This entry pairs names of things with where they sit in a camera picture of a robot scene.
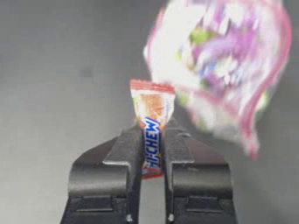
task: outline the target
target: candy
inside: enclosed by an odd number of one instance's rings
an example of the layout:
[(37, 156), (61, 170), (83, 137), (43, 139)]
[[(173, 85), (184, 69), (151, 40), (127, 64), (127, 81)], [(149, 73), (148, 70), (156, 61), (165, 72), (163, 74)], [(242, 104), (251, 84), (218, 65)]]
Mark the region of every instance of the candy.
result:
[(163, 175), (161, 137), (173, 113), (173, 87), (131, 80), (136, 119), (144, 130), (144, 179)]

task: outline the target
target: candy wrapper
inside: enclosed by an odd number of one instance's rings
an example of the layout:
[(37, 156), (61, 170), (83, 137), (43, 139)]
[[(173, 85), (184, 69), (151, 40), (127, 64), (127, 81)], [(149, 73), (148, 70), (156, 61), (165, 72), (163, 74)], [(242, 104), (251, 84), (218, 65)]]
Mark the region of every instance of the candy wrapper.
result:
[(163, 175), (161, 133), (173, 113), (173, 87), (131, 80), (136, 120), (144, 130), (144, 179)]
[(175, 86), (196, 127), (258, 155), (256, 120), (291, 47), (282, 1), (172, 0), (156, 19), (144, 57), (153, 81)]

